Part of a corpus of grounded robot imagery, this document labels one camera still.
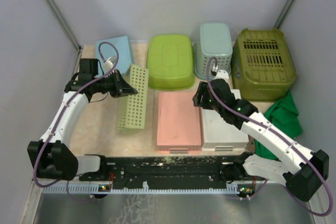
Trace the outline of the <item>light green perforated basket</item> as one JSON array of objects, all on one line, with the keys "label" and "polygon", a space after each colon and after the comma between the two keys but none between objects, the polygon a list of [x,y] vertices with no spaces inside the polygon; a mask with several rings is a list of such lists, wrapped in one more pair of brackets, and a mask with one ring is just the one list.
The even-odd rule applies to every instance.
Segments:
[{"label": "light green perforated basket", "polygon": [[137,94],[122,97],[120,100],[118,114],[118,130],[120,132],[145,128],[148,80],[148,69],[134,64],[131,65],[126,81],[137,90]]}]

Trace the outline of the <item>pink perforated basket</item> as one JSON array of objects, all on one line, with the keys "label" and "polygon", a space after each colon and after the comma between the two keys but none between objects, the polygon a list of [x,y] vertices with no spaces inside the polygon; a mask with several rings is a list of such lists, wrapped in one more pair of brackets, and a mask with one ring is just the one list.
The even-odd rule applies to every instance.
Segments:
[{"label": "pink perforated basket", "polygon": [[161,92],[158,97],[156,150],[161,153],[196,153],[202,149],[199,108],[194,92]]}]

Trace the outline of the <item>white perforated basket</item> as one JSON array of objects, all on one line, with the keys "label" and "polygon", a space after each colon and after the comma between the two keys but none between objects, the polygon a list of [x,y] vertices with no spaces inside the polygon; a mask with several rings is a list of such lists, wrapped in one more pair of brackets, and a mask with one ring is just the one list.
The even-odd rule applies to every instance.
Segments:
[{"label": "white perforated basket", "polygon": [[249,137],[214,110],[200,109],[203,151],[243,151]]}]

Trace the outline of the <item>pale blue basket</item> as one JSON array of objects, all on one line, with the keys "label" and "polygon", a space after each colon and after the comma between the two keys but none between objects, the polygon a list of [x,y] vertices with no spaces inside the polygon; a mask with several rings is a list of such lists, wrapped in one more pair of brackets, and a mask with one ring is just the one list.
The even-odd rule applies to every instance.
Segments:
[{"label": "pale blue basket", "polygon": [[100,61],[102,67],[104,62],[110,57],[115,58],[117,56],[115,49],[110,46],[110,44],[113,44],[119,53],[119,61],[116,65],[116,69],[118,69],[122,75],[127,75],[131,64],[134,64],[132,46],[129,42],[128,36],[96,41],[96,58]]}]

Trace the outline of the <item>lime green plastic tub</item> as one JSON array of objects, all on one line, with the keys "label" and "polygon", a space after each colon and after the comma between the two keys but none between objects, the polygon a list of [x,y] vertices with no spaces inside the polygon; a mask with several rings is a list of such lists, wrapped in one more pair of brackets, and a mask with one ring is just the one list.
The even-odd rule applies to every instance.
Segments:
[{"label": "lime green plastic tub", "polygon": [[154,90],[185,90],[195,82],[194,55],[190,38],[160,34],[150,42],[146,57],[149,87]]}]

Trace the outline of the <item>light blue perforated basket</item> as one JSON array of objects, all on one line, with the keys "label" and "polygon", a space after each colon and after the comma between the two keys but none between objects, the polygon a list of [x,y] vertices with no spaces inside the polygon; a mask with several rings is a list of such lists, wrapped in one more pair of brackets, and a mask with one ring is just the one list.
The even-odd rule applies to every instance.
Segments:
[{"label": "light blue perforated basket", "polygon": [[211,57],[217,58],[218,67],[231,72],[233,46],[229,26],[226,23],[202,23],[198,41],[194,44],[194,69],[196,76],[206,79],[206,66]]}]

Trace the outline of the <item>olive green large container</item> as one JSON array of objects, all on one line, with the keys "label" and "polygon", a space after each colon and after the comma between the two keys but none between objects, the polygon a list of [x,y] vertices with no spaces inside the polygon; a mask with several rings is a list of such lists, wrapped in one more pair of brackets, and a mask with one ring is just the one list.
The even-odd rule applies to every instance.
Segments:
[{"label": "olive green large container", "polygon": [[244,29],[238,35],[231,59],[233,87],[249,101],[275,102],[296,79],[296,70],[284,33]]}]

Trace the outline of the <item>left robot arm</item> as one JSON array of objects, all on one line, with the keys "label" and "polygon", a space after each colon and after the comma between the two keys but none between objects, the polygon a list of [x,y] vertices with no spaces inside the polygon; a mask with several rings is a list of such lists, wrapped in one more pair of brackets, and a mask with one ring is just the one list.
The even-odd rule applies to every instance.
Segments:
[{"label": "left robot arm", "polygon": [[81,59],[79,70],[64,89],[63,100],[52,123],[37,141],[28,144],[27,152],[33,166],[33,179],[73,180],[77,175],[91,173],[98,180],[108,177],[109,167],[101,155],[75,156],[69,143],[78,120],[94,94],[113,98],[137,94],[116,69],[119,59],[104,63],[105,73],[99,76],[98,59]]}]

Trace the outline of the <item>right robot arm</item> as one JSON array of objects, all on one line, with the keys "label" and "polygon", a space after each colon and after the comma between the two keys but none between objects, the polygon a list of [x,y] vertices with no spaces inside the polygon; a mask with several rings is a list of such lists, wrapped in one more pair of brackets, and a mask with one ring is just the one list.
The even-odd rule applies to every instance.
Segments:
[{"label": "right robot arm", "polygon": [[275,127],[252,103],[237,99],[224,79],[200,82],[193,96],[195,107],[216,111],[228,124],[256,139],[276,160],[243,153],[235,162],[242,180],[263,177],[285,187],[297,199],[308,202],[321,186],[329,192],[329,156],[302,146]]}]

